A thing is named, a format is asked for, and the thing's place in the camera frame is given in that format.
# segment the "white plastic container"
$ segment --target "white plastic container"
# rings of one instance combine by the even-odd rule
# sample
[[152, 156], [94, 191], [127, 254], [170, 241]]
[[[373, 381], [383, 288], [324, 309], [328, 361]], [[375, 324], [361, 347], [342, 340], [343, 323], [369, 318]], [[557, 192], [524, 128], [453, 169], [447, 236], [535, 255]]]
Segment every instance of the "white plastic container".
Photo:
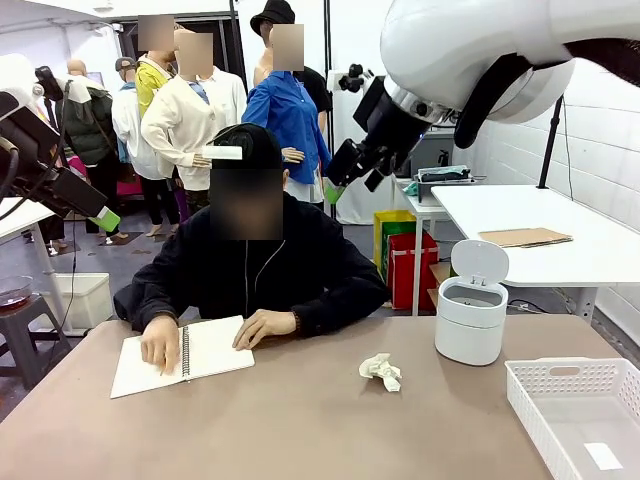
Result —
[[631, 362], [505, 365], [509, 403], [555, 480], [640, 479], [640, 372]]
[[[71, 300], [71, 274], [56, 273], [56, 280], [62, 293], [65, 309]], [[42, 296], [55, 312], [51, 294], [42, 292]], [[73, 328], [94, 328], [113, 316], [113, 302], [109, 288], [108, 273], [76, 273], [73, 280], [73, 303], [67, 315], [67, 324]], [[51, 328], [48, 320], [39, 320], [43, 328]]]
[[453, 247], [451, 264], [460, 276], [438, 290], [436, 349], [456, 362], [489, 365], [502, 350], [509, 293], [499, 282], [509, 257], [493, 243], [465, 240]]

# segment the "white label on cap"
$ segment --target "white label on cap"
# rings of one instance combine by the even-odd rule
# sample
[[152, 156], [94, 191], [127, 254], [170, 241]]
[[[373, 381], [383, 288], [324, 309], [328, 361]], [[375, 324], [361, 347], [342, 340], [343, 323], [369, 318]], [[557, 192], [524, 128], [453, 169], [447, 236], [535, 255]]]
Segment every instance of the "white label on cap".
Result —
[[585, 443], [584, 446], [600, 470], [622, 469], [622, 464], [606, 443]]
[[211, 160], [242, 160], [242, 147], [207, 145], [200, 155]]

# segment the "person's right hand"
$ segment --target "person's right hand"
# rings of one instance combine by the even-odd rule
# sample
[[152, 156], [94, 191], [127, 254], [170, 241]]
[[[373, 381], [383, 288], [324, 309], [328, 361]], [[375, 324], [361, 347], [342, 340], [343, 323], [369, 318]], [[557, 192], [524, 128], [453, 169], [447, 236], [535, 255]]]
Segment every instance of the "person's right hand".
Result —
[[180, 360], [178, 325], [168, 315], [159, 315], [142, 334], [142, 360], [171, 373]]
[[293, 147], [283, 148], [282, 156], [287, 163], [302, 163], [304, 161], [304, 152]]
[[193, 156], [193, 166], [199, 168], [211, 168], [211, 159], [204, 158], [200, 153]]

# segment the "brown table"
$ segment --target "brown table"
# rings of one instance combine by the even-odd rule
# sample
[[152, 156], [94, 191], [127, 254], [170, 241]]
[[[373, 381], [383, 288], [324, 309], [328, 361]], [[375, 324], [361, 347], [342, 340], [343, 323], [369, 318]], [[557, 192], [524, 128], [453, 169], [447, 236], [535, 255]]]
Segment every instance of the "brown table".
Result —
[[[121, 322], [96, 328], [0, 425], [0, 479], [548, 480], [505, 360], [617, 357], [577, 317], [514, 316], [490, 367], [439, 356], [433, 318], [272, 344], [256, 366], [109, 399]], [[389, 352], [401, 393], [358, 375]]]

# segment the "white table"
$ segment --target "white table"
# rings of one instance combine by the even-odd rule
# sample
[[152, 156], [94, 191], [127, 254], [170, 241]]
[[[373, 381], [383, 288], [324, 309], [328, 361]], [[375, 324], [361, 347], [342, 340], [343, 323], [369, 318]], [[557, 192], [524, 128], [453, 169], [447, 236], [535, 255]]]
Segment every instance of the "white table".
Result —
[[515, 287], [578, 287], [576, 315], [591, 320], [599, 287], [640, 285], [640, 235], [552, 191], [528, 185], [436, 187], [434, 196], [462, 233], [544, 227], [573, 242], [507, 248]]
[[[3, 215], [13, 208], [18, 201], [20, 201], [20, 198], [5, 198], [0, 204], [0, 215]], [[55, 270], [53, 269], [51, 260], [49, 259], [47, 246], [44, 243], [42, 232], [38, 226], [38, 222], [40, 220], [44, 220], [45, 218], [49, 218], [53, 215], [54, 213], [44, 205], [27, 200], [18, 210], [0, 221], [0, 239], [10, 237], [14, 234], [20, 234], [25, 230], [30, 230], [32, 232], [38, 261], [42, 266], [42, 272], [47, 278], [49, 288], [51, 289], [51, 297], [54, 305], [53, 314], [56, 316], [58, 322], [62, 323], [66, 308], [62, 300], [62, 294], [60, 293], [58, 282], [55, 278]], [[63, 326], [63, 330], [66, 335], [82, 335], [84, 333], [84, 331], [74, 331], [73, 326], [68, 321]]]
[[410, 197], [404, 193], [403, 189], [411, 183], [411, 180], [397, 179], [395, 175], [392, 176], [393, 188], [391, 189], [391, 206], [393, 208], [395, 204], [396, 189], [398, 193], [404, 198], [405, 203], [409, 211], [416, 217], [416, 249], [415, 249], [415, 264], [413, 266], [413, 306], [411, 308], [411, 314], [413, 316], [418, 315], [420, 306], [420, 264], [422, 262], [422, 228], [425, 220], [429, 220], [429, 235], [435, 239], [436, 234], [436, 221], [447, 220], [449, 217], [447, 211], [440, 205], [438, 200], [433, 197], [430, 200], [423, 201], [426, 205], [420, 205], [418, 197]]

